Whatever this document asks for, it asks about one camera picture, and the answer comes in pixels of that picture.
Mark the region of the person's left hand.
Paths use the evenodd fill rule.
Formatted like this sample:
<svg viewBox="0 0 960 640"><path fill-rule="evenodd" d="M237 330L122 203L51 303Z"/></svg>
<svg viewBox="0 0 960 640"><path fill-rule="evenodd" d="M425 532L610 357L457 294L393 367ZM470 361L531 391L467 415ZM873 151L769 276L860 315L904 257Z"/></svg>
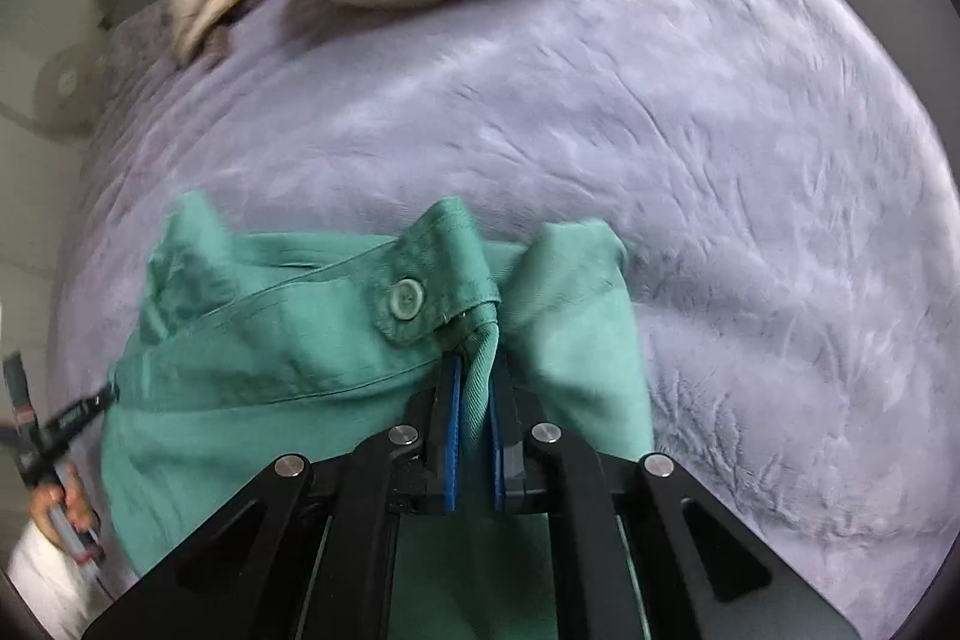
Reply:
<svg viewBox="0 0 960 640"><path fill-rule="evenodd" d="M68 555L83 534L99 531L99 516L73 463L65 463L53 481L32 487L29 513L47 541Z"/></svg>

